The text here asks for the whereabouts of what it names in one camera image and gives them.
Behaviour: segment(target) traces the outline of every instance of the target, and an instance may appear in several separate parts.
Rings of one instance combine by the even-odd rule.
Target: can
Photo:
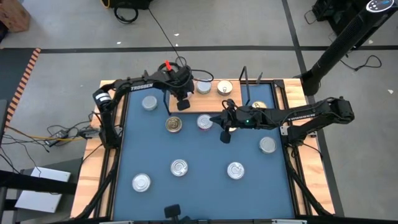
[[[188,164],[183,159],[174,160],[170,166],[172,174],[176,177],[182,177],[188,172]]]
[[[232,92],[233,86],[232,83],[228,80],[221,80],[217,84],[217,92],[221,96],[228,96]]]
[[[132,187],[136,192],[145,192],[150,186],[150,178],[146,174],[137,174],[132,179]]]
[[[197,90],[200,94],[207,94],[211,90],[211,82],[201,82],[197,81]]]
[[[255,101],[251,106],[253,108],[267,108],[267,105],[263,101]]]
[[[238,162],[230,163],[226,171],[229,177],[234,180],[239,180],[244,175],[244,167]]]
[[[182,120],[176,116],[169,117],[166,121],[166,129],[171,133],[178,133],[182,129]]]
[[[264,137],[260,140],[259,147],[263,153],[273,153],[276,150],[276,142],[273,138]]]
[[[151,111],[154,110],[157,106],[157,100],[156,97],[154,96],[146,96],[142,100],[142,106],[144,107],[145,110]]]
[[[209,130],[213,125],[213,122],[210,121],[210,118],[211,116],[208,114],[199,115],[197,119],[198,127],[204,131]]]

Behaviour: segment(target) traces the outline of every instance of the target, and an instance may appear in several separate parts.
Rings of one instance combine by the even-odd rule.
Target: power strip
[[[49,147],[52,147],[56,143],[60,142],[60,140],[58,139],[66,139],[67,137],[69,137],[69,134],[64,130],[61,130],[49,137],[49,138],[54,138],[53,140],[45,140],[44,143]]]

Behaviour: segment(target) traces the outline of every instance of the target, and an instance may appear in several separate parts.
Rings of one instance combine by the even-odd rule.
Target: gray floor
[[[303,14],[315,0],[288,0],[301,46],[329,45],[326,22],[307,25]],[[107,48],[164,47],[168,42],[151,18],[140,11],[131,26],[118,23],[113,12],[97,0],[36,2],[25,0],[32,15],[30,30],[10,34],[0,47]],[[155,0],[152,12],[173,44],[280,45],[293,46],[281,0]],[[398,14],[370,39],[373,45],[398,45]],[[216,78],[237,78],[244,65],[249,76],[264,72],[267,78],[288,78],[300,73],[294,51],[181,52],[193,68],[206,69]],[[309,68],[322,52],[303,52]],[[322,81],[316,99],[345,96],[353,105],[356,119],[349,125],[325,129],[345,214],[348,217],[398,219],[395,186],[398,184],[394,128],[398,125],[396,59],[398,51],[353,52],[344,61],[352,66],[377,55],[382,68],[353,72],[338,64]],[[34,135],[47,135],[52,124],[71,126],[86,119],[94,107],[91,94],[100,80],[136,77],[144,69],[153,72],[172,52],[40,54],[11,125]],[[22,146],[4,145],[17,169],[33,163]],[[84,141],[73,142],[45,152],[29,145],[38,166],[76,159],[83,155]],[[0,169],[10,170],[5,163]],[[3,223],[9,223],[7,214]],[[49,222],[49,219],[30,223]]]

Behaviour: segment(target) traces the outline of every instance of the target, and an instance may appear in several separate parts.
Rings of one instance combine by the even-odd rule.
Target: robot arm
[[[166,70],[158,70],[152,75],[148,75],[144,71],[144,74],[140,78],[116,80],[112,84],[103,85],[93,93],[93,98],[101,117],[99,137],[105,149],[119,148],[121,145],[121,137],[115,130],[113,118],[115,108],[118,106],[121,98],[129,92],[157,88],[164,93],[169,91],[171,95],[176,97],[178,100],[177,108],[179,110],[185,110],[190,107],[189,101],[184,99],[187,97],[188,92],[193,93],[194,91],[191,68],[186,65],[175,72],[168,62],[165,64],[167,67]],[[113,98],[108,93],[110,90],[115,90]]]
[[[343,98],[327,98],[312,105],[286,110],[236,106],[233,100],[224,101],[223,106],[225,109],[219,116],[210,118],[212,122],[224,129],[220,137],[223,143],[229,143],[231,140],[229,128],[274,129],[282,126],[286,121],[314,118],[301,126],[287,128],[288,142],[297,144],[308,134],[329,124],[348,124],[354,120],[351,105]]]

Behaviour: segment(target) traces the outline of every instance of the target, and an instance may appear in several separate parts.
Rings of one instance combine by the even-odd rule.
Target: blue table surface
[[[251,102],[261,100],[268,108],[274,107],[268,84],[250,86],[250,92]],[[154,111],[145,111],[141,105],[147,95],[158,100]],[[242,98],[246,102],[244,86]],[[130,95],[114,200],[115,221],[165,220],[164,208],[176,203],[181,206],[181,216],[192,219],[294,217],[278,129],[238,129],[232,133],[231,143],[224,144],[218,125],[213,124],[208,131],[197,127],[199,114],[172,116],[182,120],[178,134],[165,128],[169,116],[161,91],[149,89]],[[264,136],[275,139],[274,153],[259,150],[259,141]],[[183,177],[170,172],[176,159],[188,163],[188,172]],[[233,180],[227,175],[226,168],[231,162],[244,166],[242,179]],[[132,188],[132,179],[139,173],[151,179],[146,192]]]

